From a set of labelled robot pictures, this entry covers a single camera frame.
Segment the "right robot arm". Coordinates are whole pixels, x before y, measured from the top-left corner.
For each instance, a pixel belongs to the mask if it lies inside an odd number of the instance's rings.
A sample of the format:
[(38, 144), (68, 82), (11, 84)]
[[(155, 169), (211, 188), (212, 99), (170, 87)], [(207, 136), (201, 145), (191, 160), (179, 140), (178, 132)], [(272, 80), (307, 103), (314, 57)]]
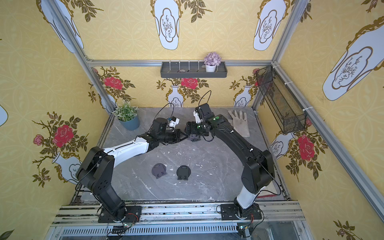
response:
[(258, 194), (275, 178), (272, 154), (253, 146), (239, 134), (223, 115), (215, 115), (208, 104), (194, 110), (194, 122), (187, 122), (187, 135), (208, 136), (223, 141), (240, 159), (244, 168), (241, 176), (243, 187), (234, 200), (241, 215), (251, 209)]

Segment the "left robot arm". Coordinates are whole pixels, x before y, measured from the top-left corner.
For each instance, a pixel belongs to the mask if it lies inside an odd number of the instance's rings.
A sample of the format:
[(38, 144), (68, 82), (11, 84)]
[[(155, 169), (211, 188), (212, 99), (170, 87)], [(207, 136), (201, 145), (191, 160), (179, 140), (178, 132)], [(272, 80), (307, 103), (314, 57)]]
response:
[(182, 131), (176, 117), (156, 118), (148, 131), (115, 147), (93, 147), (79, 167), (76, 178), (102, 204), (113, 222), (124, 222), (128, 216), (126, 204), (112, 185), (115, 170), (124, 162), (146, 154), (160, 144), (181, 142)]

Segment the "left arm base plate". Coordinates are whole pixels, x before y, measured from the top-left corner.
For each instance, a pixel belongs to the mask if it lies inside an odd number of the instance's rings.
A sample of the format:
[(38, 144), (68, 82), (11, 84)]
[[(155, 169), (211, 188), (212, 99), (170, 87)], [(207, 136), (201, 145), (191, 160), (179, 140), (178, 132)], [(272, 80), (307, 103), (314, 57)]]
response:
[(132, 223), (140, 220), (142, 213), (141, 206), (125, 206), (117, 212), (111, 214), (105, 207), (101, 208), (98, 223)]

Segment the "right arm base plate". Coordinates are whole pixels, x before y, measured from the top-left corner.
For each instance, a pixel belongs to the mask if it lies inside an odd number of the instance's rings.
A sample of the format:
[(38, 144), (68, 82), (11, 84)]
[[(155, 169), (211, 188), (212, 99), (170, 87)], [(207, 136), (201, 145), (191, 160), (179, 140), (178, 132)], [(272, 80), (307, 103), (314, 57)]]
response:
[(261, 220), (262, 213), (258, 204), (253, 203), (247, 209), (242, 209), (240, 205), (222, 204), (220, 205), (222, 220)]

